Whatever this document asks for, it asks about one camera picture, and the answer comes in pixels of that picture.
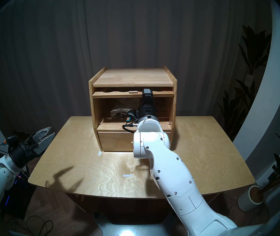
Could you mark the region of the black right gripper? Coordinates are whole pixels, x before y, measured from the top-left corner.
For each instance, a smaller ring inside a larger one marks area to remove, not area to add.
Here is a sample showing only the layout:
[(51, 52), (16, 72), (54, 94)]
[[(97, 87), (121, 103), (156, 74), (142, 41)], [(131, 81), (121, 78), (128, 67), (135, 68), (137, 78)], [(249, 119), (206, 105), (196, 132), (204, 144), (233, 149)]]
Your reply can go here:
[(151, 116), (151, 119), (158, 120), (157, 109), (154, 106), (153, 92), (150, 89), (143, 90), (143, 105), (137, 109), (138, 120), (145, 120)]

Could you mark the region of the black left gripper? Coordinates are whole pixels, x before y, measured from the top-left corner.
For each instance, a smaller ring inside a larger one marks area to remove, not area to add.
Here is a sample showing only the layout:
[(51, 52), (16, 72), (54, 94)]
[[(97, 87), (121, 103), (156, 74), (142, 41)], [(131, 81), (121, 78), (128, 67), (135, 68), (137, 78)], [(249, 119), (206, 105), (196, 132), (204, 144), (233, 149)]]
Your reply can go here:
[(18, 137), (8, 138), (8, 154), (12, 162), (23, 168), (30, 161), (41, 156), (48, 148), (55, 137), (55, 133), (47, 136), (52, 127), (43, 128), (26, 140), (19, 140)]

